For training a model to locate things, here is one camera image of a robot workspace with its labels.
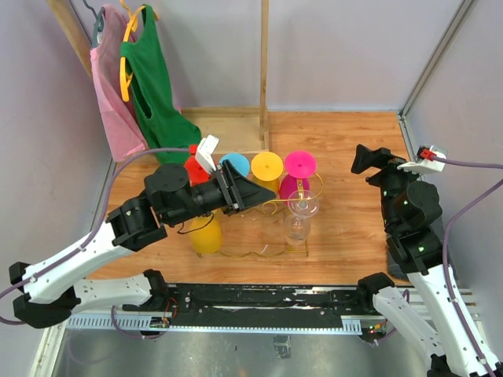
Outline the magenta plastic wine glass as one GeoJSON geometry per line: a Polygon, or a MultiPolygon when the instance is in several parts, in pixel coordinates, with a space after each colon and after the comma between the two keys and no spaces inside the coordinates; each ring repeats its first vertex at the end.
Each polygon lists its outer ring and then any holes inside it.
{"type": "Polygon", "coordinates": [[[288,199],[291,194],[298,191],[300,181],[303,189],[310,191],[309,178],[314,175],[316,169],[316,159],[309,152],[303,150],[290,152],[285,158],[287,175],[280,183],[280,198],[288,199]]]}

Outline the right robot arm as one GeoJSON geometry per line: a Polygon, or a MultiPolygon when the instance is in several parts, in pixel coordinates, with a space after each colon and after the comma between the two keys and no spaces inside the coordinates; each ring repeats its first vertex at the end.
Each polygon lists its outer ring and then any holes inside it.
{"type": "Polygon", "coordinates": [[[366,314],[384,316],[423,358],[429,376],[500,376],[502,362],[484,341],[472,319],[448,258],[449,221],[442,236],[431,227],[442,215],[437,188],[421,180],[445,165],[467,167],[447,159],[435,146],[422,146],[413,161],[387,148],[355,149],[351,172],[378,171],[366,182],[380,190],[381,214],[389,253],[422,299],[425,320],[385,273],[358,281],[356,304],[366,314]]]}

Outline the red plastic wine glass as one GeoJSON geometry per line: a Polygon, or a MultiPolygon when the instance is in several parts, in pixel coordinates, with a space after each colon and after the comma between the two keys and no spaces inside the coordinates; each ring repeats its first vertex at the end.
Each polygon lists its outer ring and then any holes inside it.
{"type": "Polygon", "coordinates": [[[189,175],[190,186],[199,185],[209,181],[210,174],[196,161],[195,156],[190,156],[184,164],[189,175]]]}

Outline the yellow wine glass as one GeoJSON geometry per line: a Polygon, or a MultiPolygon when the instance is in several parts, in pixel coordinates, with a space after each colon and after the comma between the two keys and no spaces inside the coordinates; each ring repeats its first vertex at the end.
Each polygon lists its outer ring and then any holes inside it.
{"type": "Polygon", "coordinates": [[[189,224],[189,239],[197,254],[214,254],[222,246],[222,230],[216,211],[207,217],[194,218],[189,224]]]}
{"type": "Polygon", "coordinates": [[[281,157],[273,152],[260,152],[251,161],[254,181],[272,191],[277,191],[283,169],[281,157]]]}

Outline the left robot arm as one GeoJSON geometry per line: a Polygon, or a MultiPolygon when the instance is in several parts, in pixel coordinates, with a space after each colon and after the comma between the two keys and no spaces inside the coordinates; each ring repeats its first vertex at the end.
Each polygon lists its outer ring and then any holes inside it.
{"type": "Polygon", "coordinates": [[[144,180],[140,195],[110,212],[100,226],[45,261],[17,262],[9,278],[20,296],[13,300],[14,325],[48,328],[88,309],[122,307],[157,311],[170,298],[162,273],[148,269],[122,279],[91,280],[89,275],[167,237],[167,229],[215,210],[232,215],[275,198],[268,188],[241,175],[229,162],[210,179],[191,185],[177,163],[158,167],[144,180]]]}

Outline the clear plastic wine glass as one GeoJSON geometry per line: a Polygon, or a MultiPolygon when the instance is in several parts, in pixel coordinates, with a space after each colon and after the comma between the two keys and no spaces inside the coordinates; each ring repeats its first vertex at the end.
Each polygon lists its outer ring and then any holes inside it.
{"type": "Polygon", "coordinates": [[[287,244],[299,246],[310,235],[311,218],[319,211],[319,199],[303,189],[293,192],[286,201],[289,214],[284,219],[284,234],[287,244]]]}

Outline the blue plastic wine glass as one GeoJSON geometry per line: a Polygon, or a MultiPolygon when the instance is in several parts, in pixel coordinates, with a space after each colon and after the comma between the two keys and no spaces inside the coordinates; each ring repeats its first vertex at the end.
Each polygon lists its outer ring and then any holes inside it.
{"type": "Polygon", "coordinates": [[[251,165],[244,155],[236,152],[228,153],[220,158],[219,163],[223,164],[224,161],[229,161],[242,176],[247,177],[249,175],[251,165]]]}

